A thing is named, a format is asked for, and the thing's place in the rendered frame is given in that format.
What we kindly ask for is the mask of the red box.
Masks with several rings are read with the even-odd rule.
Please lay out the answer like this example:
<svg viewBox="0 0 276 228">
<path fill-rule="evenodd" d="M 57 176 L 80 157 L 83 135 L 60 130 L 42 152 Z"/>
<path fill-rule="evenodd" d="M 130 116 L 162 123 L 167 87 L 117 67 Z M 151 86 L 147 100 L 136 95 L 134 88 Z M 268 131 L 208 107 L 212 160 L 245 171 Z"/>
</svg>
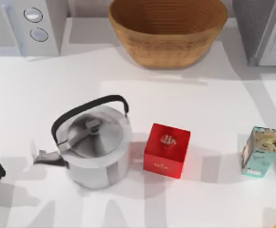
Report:
<svg viewBox="0 0 276 228">
<path fill-rule="evenodd" d="M 153 124 L 144 149 L 143 170 L 179 179 L 190 136 L 190 131 Z"/>
</svg>

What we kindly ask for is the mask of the brown wicker basket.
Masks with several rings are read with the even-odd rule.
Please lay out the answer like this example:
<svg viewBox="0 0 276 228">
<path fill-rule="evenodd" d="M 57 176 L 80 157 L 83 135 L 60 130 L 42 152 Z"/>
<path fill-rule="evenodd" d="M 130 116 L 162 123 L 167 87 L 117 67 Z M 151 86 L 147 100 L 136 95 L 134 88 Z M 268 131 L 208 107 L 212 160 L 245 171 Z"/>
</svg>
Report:
<svg viewBox="0 0 276 228">
<path fill-rule="evenodd" d="M 211 49 L 227 20 L 221 0 L 113 0 L 109 22 L 140 66 L 179 69 Z"/>
</svg>

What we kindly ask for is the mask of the light blue patterned box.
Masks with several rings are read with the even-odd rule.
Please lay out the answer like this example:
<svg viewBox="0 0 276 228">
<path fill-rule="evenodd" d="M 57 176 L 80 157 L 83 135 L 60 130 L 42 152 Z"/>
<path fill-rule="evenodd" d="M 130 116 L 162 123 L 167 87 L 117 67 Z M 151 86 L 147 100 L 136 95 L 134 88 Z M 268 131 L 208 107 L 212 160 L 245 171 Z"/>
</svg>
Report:
<svg viewBox="0 0 276 228">
<path fill-rule="evenodd" d="M 243 175 L 264 177 L 276 159 L 276 129 L 254 126 L 241 158 Z"/>
</svg>

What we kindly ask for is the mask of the round microwave knob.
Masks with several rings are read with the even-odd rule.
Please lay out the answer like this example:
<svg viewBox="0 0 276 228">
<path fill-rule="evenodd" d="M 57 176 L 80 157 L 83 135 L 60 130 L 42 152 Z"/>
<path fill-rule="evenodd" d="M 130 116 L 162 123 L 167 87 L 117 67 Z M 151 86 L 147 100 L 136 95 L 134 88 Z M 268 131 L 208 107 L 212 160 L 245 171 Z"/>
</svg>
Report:
<svg viewBox="0 0 276 228">
<path fill-rule="evenodd" d="M 30 30 L 30 37 L 37 42 L 45 42 L 49 38 L 49 35 L 42 28 L 34 28 Z"/>
<path fill-rule="evenodd" d="M 39 23 L 43 19 L 43 14 L 38 8 L 25 9 L 23 15 L 31 23 Z"/>
</svg>

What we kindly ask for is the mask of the pale microwave oven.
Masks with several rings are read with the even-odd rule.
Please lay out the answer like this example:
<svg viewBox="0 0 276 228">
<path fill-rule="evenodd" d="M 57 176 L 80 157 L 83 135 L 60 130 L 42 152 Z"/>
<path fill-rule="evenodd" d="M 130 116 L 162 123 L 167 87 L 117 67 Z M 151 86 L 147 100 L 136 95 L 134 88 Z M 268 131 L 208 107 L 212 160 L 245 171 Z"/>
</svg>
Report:
<svg viewBox="0 0 276 228">
<path fill-rule="evenodd" d="M 27 21 L 23 11 L 29 8 L 38 8 L 42 21 Z M 68 12 L 68 0 L 0 0 L 0 56 L 59 56 Z M 44 29 L 49 38 L 45 42 L 33 40 L 33 28 Z"/>
</svg>

